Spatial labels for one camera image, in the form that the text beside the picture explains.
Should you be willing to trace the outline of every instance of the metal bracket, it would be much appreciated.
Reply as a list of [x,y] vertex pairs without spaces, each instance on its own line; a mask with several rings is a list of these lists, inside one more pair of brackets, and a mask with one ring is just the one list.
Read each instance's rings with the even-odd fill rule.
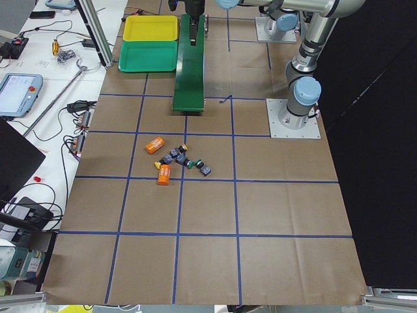
[[278,112],[282,107],[287,105],[287,101],[287,99],[266,100],[271,138],[321,139],[319,126],[315,117],[308,119],[307,124],[298,130],[289,129],[281,124],[278,120]]
[[278,42],[280,44],[296,44],[297,38],[294,31],[281,32],[277,31],[271,35],[267,33],[265,27],[270,21],[269,17],[257,17],[255,18],[256,33],[258,36],[258,42]]

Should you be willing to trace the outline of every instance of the smartphone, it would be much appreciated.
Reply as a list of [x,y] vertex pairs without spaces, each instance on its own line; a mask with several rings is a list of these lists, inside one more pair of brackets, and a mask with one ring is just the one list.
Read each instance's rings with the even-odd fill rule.
[[55,11],[33,11],[29,18],[54,18]]

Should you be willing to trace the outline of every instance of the yellow object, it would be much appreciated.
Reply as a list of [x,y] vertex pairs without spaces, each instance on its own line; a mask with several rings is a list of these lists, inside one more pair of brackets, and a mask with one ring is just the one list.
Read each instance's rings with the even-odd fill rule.
[[58,40],[54,40],[53,42],[52,42],[52,54],[53,55],[57,55],[58,54],[58,52],[59,52],[59,44],[58,44]]
[[174,41],[178,39],[178,18],[171,15],[128,16],[124,41]]
[[93,309],[92,305],[67,305],[60,309],[58,313],[93,313]]

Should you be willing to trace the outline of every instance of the orange cylinder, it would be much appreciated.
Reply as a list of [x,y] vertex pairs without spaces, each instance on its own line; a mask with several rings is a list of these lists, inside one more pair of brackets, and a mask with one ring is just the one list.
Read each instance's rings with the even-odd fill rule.
[[156,150],[163,147],[164,145],[165,141],[162,139],[162,137],[156,137],[155,139],[153,139],[153,141],[148,143],[145,148],[146,151],[148,151],[148,153],[152,155],[155,153]]
[[171,166],[168,164],[161,165],[159,169],[158,185],[167,186],[171,177]]

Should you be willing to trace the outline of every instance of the touchscreen display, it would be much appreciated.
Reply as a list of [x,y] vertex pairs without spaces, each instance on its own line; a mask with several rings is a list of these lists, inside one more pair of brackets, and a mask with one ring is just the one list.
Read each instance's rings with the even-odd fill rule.
[[17,112],[34,79],[34,76],[9,76],[0,90],[0,112]]

